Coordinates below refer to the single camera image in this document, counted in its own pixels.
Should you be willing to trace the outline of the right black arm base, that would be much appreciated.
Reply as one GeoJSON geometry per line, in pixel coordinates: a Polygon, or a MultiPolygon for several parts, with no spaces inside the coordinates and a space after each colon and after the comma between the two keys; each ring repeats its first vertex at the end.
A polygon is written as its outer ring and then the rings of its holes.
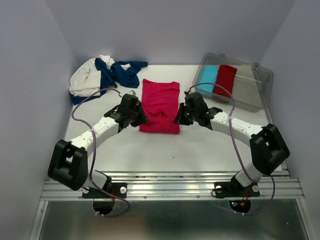
{"type": "Polygon", "coordinates": [[[242,198],[259,197],[260,191],[257,183],[243,187],[236,181],[219,181],[215,182],[211,194],[218,199],[224,198],[242,198]]]}

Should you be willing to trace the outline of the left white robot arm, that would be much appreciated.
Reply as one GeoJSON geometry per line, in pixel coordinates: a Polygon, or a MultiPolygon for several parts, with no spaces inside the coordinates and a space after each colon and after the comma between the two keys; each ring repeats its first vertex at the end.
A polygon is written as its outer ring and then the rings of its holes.
{"type": "Polygon", "coordinates": [[[89,130],[66,141],[59,140],[53,149],[47,175],[71,190],[92,188],[100,197],[111,193],[112,179],[104,173],[94,177],[97,148],[128,126],[148,122],[139,98],[125,94],[119,105],[109,110],[89,130]]]}

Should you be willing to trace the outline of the pink t shirt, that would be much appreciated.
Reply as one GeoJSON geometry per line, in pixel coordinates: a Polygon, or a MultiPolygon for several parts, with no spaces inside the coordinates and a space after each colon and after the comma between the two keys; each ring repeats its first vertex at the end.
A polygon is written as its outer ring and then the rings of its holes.
{"type": "Polygon", "coordinates": [[[148,134],[178,135],[180,126],[174,123],[179,110],[180,84],[173,82],[142,81],[142,108],[148,122],[139,130],[148,134]]]}

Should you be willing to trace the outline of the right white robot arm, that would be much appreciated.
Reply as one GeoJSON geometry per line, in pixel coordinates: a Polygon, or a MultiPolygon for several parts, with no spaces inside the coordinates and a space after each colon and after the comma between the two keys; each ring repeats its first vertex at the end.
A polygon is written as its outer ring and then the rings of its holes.
{"type": "Polygon", "coordinates": [[[262,176],[271,175],[290,156],[290,150],[274,124],[255,125],[232,117],[220,108],[209,108],[198,92],[185,96],[173,122],[184,126],[196,122],[201,127],[230,136],[237,155],[240,153],[235,140],[250,148],[251,163],[245,166],[240,161],[241,170],[230,182],[231,192],[235,195],[242,195],[262,176]]]}

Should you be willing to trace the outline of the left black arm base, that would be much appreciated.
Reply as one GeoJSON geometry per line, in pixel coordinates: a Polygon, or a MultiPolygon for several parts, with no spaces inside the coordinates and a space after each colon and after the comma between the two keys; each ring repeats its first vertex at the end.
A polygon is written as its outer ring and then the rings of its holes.
{"type": "MultiPolygon", "coordinates": [[[[113,182],[110,194],[125,199],[127,197],[128,184],[126,182],[113,182]]],[[[105,195],[101,191],[95,188],[88,188],[87,190],[82,191],[83,199],[110,199],[111,197],[105,195]]]]}

